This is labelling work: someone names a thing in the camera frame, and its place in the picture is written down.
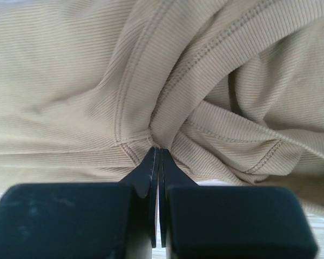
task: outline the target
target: stitching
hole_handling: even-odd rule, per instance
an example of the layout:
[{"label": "stitching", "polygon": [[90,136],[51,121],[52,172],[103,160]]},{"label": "stitching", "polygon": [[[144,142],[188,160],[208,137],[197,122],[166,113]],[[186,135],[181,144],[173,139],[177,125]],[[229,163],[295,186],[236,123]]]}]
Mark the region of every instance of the stitching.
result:
[{"label": "stitching", "polygon": [[185,67],[175,76],[174,80],[172,79],[168,85],[165,86],[164,90],[161,91],[161,98],[157,101],[154,111],[151,115],[151,120],[155,117],[157,109],[160,107],[161,103],[167,98],[170,92],[174,89],[176,84],[180,82],[186,73],[191,70],[203,57],[210,53],[215,47],[227,39],[230,35],[234,34],[237,30],[243,27],[256,15],[263,12],[270,5],[275,3],[277,0],[263,0],[258,3],[254,8],[248,10],[240,19],[237,19],[226,31],[216,36],[211,40],[204,48],[202,48],[196,55],[195,58],[186,63]]},{"label": "stitching", "polygon": [[196,124],[194,122],[191,121],[186,121],[190,126],[195,127],[197,130],[199,130],[200,132],[208,135],[209,137],[212,138],[217,138],[219,140],[222,140],[224,142],[237,142],[237,143],[255,143],[255,142],[260,142],[260,140],[244,140],[244,139],[232,139],[232,138],[227,138],[227,137],[223,137],[219,134],[216,134],[208,129],[206,129],[203,126],[200,126],[199,124]]},{"label": "stitching", "polygon": [[274,155],[274,153],[281,147],[282,141],[279,140],[270,150],[263,156],[263,158],[251,169],[244,171],[246,174],[253,174],[261,169],[267,161]]},{"label": "stitching", "polygon": [[139,52],[139,48],[140,48],[143,41],[146,42],[146,43],[149,42],[149,39],[154,35],[154,33],[156,31],[155,28],[163,20],[163,18],[165,17],[164,14],[166,14],[168,12],[169,8],[172,6],[173,3],[174,3],[174,0],[167,0],[167,1],[164,1],[164,2],[161,3],[161,5],[157,9],[155,15],[151,19],[152,22],[145,29],[142,36],[139,38],[139,40],[137,42],[137,45],[134,47],[135,48],[133,50],[134,54],[132,55],[132,58],[130,59],[127,67],[130,68],[132,66],[132,63],[136,60],[136,55],[139,55],[138,60],[134,64],[134,67],[133,67],[132,72],[130,74],[128,74],[129,69],[125,70],[126,75],[124,75],[123,83],[121,84],[121,86],[119,88],[119,93],[118,93],[118,102],[117,102],[118,106],[117,106],[117,113],[116,113],[115,122],[114,122],[114,134],[115,134],[115,139],[117,141],[119,141],[119,139],[121,138],[122,114],[123,114],[119,110],[122,110],[122,111],[124,110],[125,101],[126,101],[127,92],[128,92],[128,88],[125,89],[125,91],[124,91],[124,88],[126,88],[124,86],[130,84],[132,76],[133,76],[133,74],[134,74],[134,72],[135,72],[135,70],[136,70],[136,68],[137,68],[137,66],[139,64],[139,61],[140,61],[140,59],[141,59],[141,57],[143,55],[143,52],[144,52],[144,49],[145,49],[146,45],[145,45],[145,47],[143,47],[143,49],[140,52]]}]

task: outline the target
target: cloth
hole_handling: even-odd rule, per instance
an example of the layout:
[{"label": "cloth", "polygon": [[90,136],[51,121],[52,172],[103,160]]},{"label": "cloth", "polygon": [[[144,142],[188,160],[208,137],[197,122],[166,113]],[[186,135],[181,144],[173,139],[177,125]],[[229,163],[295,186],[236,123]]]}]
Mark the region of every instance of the cloth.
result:
[{"label": "cloth", "polygon": [[152,145],[324,216],[324,0],[0,8],[0,191],[117,181]]}]

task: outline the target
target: ribbed fabric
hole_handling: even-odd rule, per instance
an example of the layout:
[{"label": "ribbed fabric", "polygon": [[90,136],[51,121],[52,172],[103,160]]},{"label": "ribbed fabric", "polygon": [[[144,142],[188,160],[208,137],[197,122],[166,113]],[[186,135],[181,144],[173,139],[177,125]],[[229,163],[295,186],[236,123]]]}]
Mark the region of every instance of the ribbed fabric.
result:
[{"label": "ribbed fabric", "polygon": [[0,191],[117,181],[152,145],[324,216],[324,0],[0,8]]}]

